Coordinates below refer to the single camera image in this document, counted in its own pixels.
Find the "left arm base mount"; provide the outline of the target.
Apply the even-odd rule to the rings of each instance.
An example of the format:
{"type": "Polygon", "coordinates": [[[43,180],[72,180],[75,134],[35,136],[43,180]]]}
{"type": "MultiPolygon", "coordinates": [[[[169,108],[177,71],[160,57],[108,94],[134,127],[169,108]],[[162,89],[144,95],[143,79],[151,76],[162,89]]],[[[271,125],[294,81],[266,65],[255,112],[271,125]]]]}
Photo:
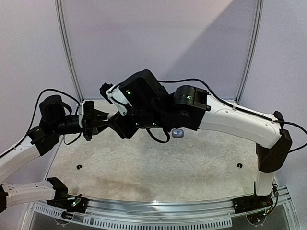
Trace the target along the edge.
{"type": "Polygon", "coordinates": [[[57,208],[66,210],[67,212],[85,213],[87,210],[89,199],[79,195],[68,194],[66,185],[56,177],[47,178],[55,190],[54,198],[47,200],[47,204],[57,208]]]}

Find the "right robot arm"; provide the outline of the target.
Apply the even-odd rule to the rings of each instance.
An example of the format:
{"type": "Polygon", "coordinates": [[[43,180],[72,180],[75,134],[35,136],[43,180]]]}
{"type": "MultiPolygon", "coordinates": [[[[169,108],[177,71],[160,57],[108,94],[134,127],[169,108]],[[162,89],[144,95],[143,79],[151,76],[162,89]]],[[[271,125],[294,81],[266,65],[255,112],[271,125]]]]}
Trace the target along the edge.
{"type": "Polygon", "coordinates": [[[110,118],[112,128],[123,139],[138,129],[151,132],[160,128],[166,136],[175,128],[223,132],[256,144],[258,172],[254,194],[248,199],[258,209],[272,190],[275,172],[293,152],[292,139],[284,128],[287,121],[276,111],[264,114],[219,98],[205,85],[203,89],[187,85],[168,93],[164,83],[147,69],[136,72],[123,82],[102,90],[118,112],[110,118]]]}

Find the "purple earbud charging case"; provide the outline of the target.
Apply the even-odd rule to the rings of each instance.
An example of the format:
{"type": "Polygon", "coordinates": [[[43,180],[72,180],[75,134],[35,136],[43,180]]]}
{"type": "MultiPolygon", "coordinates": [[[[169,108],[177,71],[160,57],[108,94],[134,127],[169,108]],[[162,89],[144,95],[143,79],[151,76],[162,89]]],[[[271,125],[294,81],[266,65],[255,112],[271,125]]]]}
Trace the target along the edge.
{"type": "Polygon", "coordinates": [[[183,138],[184,137],[184,130],[183,129],[173,129],[172,130],[172,137],[173,138],[183,138]]]}

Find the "pink earbud charging case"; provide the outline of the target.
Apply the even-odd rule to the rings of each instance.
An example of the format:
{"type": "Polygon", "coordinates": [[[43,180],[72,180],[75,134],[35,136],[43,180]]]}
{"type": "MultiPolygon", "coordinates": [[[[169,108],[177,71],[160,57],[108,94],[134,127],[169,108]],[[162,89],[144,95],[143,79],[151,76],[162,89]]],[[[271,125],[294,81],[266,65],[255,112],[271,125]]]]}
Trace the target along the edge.
{"type": "Polygon", "coordinates": [[[113,114],[108,114],[107,115],[107,120],[110,120],[112,118],[113,114]]]}

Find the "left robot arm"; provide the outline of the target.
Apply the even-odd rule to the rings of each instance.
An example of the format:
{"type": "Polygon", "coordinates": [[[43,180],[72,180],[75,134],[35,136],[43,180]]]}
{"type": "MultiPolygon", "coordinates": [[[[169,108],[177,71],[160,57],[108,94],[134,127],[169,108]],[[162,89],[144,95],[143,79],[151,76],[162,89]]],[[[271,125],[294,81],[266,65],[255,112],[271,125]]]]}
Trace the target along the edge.
{"type": "Polygon", "coordinates": [[[85,212],[88,200],[81,195],[69,195],[68,188],[56,177],[36,183],[8,184],[5,180],[28,162],[44,156],[59,143],[60,136],[77,134],[90,141],[94,135],[109,127],[108,113],[95,109],[94,102],[77,102],[77,109],[63,102],[62,96],[76,100],[60,90],[51,89],[53,94],[42,102],[36,101],[40,110],[39,125],[29,125],[25,135],[0,155],[0,210],[9,207],[46,200],[49,205],[68,212],[85,212]]]}

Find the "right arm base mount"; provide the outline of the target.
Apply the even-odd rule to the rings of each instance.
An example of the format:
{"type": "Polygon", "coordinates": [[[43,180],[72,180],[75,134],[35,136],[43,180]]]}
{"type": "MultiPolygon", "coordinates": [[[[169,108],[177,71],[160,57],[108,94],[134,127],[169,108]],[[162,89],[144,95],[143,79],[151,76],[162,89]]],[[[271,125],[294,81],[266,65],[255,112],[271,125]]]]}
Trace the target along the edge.
{"type": "Polygon", "coordinates": [[[274,208],[276,205],[276,202],[273,201],[271,195],[248,195],[234,198],[231,201],[236,214],[251,212],[267,207],[274,208]]]}

